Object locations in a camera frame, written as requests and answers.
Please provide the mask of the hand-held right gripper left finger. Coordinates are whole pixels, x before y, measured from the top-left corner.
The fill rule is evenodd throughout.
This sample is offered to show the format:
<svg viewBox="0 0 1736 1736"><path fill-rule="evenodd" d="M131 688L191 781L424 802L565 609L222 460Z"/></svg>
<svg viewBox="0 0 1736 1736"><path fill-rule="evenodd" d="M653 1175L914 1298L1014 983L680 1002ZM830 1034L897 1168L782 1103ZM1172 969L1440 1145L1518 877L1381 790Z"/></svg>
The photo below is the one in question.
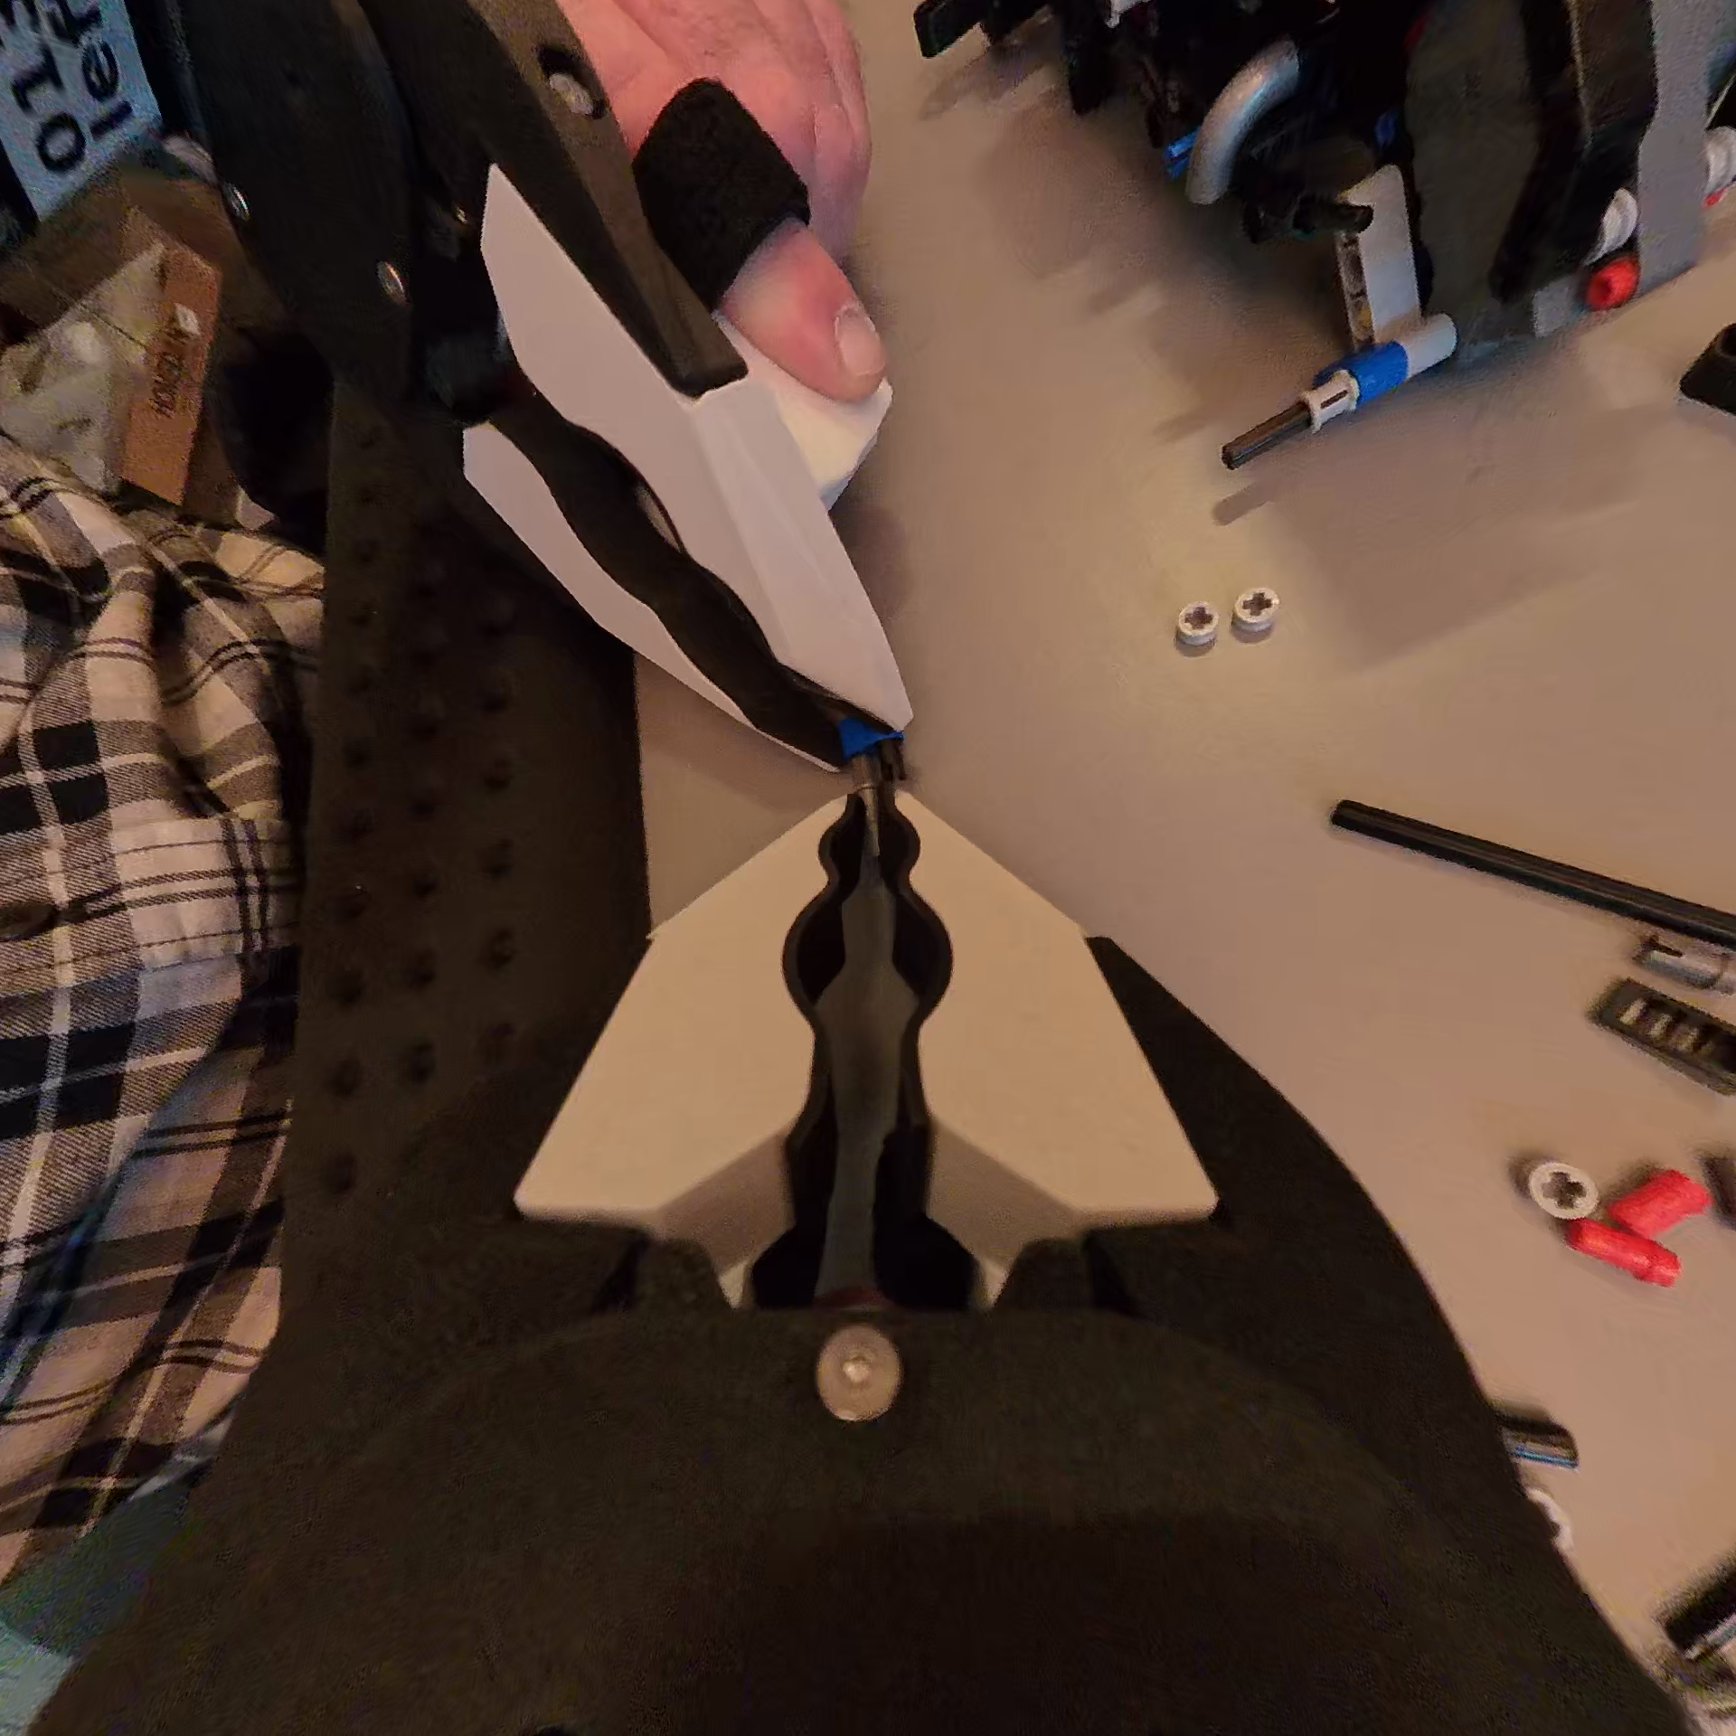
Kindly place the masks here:
<svg viewBox="0 0 1736 1736"><path fill-rule="evenodd" d="M661 922L512 1194L535 1224L601 1224L701 1246L734 1307L793 1222L786 1142L814 1034L786 944L829 891L822 803Z"/></svg>

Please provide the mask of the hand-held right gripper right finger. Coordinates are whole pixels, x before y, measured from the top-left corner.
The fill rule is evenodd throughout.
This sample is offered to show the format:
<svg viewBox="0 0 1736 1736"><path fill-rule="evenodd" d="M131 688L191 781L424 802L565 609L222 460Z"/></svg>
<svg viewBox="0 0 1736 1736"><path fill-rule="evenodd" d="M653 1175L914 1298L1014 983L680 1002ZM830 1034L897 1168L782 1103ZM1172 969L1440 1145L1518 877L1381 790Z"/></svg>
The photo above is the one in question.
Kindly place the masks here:
<svg viewBox="0 0 1736 1736"><path fill-rule="evenodd" d="M974 1301L1031 1245L1210 1222L1220 1190L1086 929L911 796L887 802L881 846L945 944L916 1029L926 1215L975 1265Z"/></svg>

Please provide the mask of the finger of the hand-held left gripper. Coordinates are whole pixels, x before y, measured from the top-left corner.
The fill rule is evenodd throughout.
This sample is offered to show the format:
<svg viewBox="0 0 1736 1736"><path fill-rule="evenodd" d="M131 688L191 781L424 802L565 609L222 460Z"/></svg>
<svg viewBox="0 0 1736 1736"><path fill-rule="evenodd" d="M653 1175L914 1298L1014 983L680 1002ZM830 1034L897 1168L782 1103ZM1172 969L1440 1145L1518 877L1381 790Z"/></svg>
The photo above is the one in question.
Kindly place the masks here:
<svg viewBox="0 0 1736 1736"><path fill-rule="evenodd" d="M856 404L824 398L715 319L708 334L742 371L682 393L500 168L487 177L481 252L526 379L515 396L542 395L614 446L686 551L749 603L784 666L904 731L914 709L897 658L833 522L891 386Z"/></svg>
<svg viewBox="0 0 1736 1736"><path fill-rule="evenodd" d="M614 446L542 395L519 395L468 427L464 469L607 635L765 737L845 765L837 723L869 713L784 666L749 603L686 551Z"/></svg>

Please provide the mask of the black toy truck model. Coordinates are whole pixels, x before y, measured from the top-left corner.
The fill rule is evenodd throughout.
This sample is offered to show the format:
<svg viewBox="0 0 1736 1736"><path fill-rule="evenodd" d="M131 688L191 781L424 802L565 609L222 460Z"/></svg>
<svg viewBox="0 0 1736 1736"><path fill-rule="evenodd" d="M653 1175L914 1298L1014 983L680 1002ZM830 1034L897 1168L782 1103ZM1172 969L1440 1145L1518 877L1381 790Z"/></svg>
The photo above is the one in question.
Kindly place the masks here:
<svg viewBox="0 0 1736 1736"><path fill-rule="evenodd" d="M1040 13L1076 113L1125 80L1190 205L1333 248L1350 352L1230 441L1230 471L1627 306L1732 199L1732 5L928 2L914 28L936 57Z"/></svg>

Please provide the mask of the grey desk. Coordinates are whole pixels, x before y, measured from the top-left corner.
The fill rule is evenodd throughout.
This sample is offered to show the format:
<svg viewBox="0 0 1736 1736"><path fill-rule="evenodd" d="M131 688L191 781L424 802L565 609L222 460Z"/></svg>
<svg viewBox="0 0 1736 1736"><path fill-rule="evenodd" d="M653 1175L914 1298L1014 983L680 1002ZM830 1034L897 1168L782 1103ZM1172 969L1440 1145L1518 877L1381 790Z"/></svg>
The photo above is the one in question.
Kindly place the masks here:
<svg viewBox="0 0 1736 1736"><path fill-rule="evenodd" d="M1650 1287L1515 1168L1619 1189L1732 1149L1732 1098L1593 1024L1643 923L1340 832L1342 798L1732 909L1732 205L1624 310L1450 364L1230 473L1340 356L1329 256L1164 186L1052 28L922 60L856 5L854 273L894 401L839 531L916 705L914 792L1117 940L1314 1124L1483 1388L1560 1422L1571 1564L1645 1661L1732 1559L1732 1228ZM1278 590L1266 638L1230 608ZM1177 618L1221 614L1189 653Z"/></svg>

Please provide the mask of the person's left hand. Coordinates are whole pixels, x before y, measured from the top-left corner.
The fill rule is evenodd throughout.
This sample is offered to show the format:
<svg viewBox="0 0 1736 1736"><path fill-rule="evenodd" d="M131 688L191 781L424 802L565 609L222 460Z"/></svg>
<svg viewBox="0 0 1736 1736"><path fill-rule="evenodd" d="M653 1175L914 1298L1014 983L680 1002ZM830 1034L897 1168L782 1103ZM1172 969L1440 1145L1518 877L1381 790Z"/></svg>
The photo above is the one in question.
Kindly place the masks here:
<svg viewBox="0 0 1736 1736"><path fill-rule="evenodd" d="M565 2L633 155L695 83L722 85L808 197L722 294L730 325L791 379L835 401L870 398L885 350L848 277L875 159L862 57L835 2Z"/></svg>

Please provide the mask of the brown cardboard piece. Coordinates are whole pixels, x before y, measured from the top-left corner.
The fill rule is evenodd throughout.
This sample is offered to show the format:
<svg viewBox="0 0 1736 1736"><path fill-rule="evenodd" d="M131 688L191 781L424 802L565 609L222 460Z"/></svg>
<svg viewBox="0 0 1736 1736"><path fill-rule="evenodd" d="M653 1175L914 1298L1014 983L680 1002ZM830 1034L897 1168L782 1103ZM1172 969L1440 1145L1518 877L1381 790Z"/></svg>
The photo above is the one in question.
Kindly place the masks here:
<svg viewBox="0 0 1736 1736"><path fill-rule="evenodd" d="M123 250L140 284L133 334L142 356L126 401L120 476L166 504L184 507L225 281L202 252L140 209L123 216Z"/></svg>

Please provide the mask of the black dimpled mat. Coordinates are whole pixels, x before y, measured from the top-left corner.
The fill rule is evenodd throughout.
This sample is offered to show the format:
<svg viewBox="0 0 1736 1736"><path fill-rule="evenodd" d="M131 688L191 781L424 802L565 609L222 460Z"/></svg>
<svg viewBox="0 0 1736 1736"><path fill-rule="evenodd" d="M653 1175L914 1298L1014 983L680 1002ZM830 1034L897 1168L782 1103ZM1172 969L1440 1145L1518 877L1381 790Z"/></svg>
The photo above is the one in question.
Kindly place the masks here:
<svg viewBox="0 0 1736 1736"><path fill-rule="evenodd" d="M646 1238L515 1204L644 954L635 661L447 457L337 391L281 1319L202 1493L277 1525Z"/></svg>

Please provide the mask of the long black axle rod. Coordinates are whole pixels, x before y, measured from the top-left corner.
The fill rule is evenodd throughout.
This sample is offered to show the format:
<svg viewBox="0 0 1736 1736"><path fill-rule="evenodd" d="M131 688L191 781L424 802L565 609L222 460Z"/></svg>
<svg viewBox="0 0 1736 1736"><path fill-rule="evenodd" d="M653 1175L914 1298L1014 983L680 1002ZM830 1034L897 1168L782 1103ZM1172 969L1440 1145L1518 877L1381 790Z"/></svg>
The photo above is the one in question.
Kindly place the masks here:
<svg viewBox="0 0 1736 1736"><path fill-rule="evenodd" d="M1669 935L1716 949L1735 949L1735 913L1710 904L1675 896L1562 860L1525 854L1507 844L1450 831L1430 820L1372 808L1350 798L1333 805L1332 825L1342 832L1515 883L1612 917L1660 925Z"/></svg>

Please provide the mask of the small red pin brick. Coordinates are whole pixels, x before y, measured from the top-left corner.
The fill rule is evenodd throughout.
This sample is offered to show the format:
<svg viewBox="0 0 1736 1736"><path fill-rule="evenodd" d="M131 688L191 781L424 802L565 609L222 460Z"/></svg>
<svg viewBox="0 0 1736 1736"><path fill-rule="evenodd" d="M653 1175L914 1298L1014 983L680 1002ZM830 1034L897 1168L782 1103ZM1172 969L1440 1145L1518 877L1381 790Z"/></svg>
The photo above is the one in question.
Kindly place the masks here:
<svg viewBox="0 0 1736 1736"><path fill-rule="evenodd" d="M1651 1287L1667 1289L1680 1279L1682 1265L1669 1248L1610 1222L1568 1222L1562 1242L1574 1253Z"/></svg>
<svg viewBox="0 0 1736 1736"><path fill-rule="evenodd" d="M1665 1168L1631 1187L1607 1204L1610 1222L1648 1242L1662 1242L1669 1231L1712 1209L1710 1189L1679 1168Z"/></svg>

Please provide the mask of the pile of small toy bricks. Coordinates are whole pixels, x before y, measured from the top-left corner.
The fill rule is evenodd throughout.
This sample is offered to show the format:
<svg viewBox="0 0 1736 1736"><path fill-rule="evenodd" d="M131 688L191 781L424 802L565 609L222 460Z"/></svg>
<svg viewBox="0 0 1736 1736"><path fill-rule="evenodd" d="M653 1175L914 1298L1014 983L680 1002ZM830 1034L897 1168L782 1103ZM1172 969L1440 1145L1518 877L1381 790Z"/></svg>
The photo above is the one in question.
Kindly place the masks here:
<svg viewBox="0 0 1736 1736"><path fill-rule="evenodd" d="M1556 1549L1571 1552L1571 1524L1533 1469L1580 1469L1572 1434L1550 1417L1497 1409L1494 1422L1527 1498L1545 1515ZM1656 1675L1689 1731L1735 1731L1735 1562L1727 1560L1660 1618Z"/></svg>

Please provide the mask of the small black hollow brick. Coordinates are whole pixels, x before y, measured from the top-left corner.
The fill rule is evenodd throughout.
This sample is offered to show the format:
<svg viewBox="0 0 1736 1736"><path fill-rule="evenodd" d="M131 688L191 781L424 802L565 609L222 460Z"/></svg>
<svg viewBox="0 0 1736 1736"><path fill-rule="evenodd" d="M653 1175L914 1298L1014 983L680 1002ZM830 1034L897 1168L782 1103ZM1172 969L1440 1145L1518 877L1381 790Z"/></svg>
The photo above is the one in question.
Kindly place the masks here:
<svg viewBox="0 0 1736 1736"><path fill-rule="evenodd" d="M1616 979L1596 1000L1592 1020L1700 1086L1735 1095L1735 1024L1717 1015L1637 979Z"/></svg>

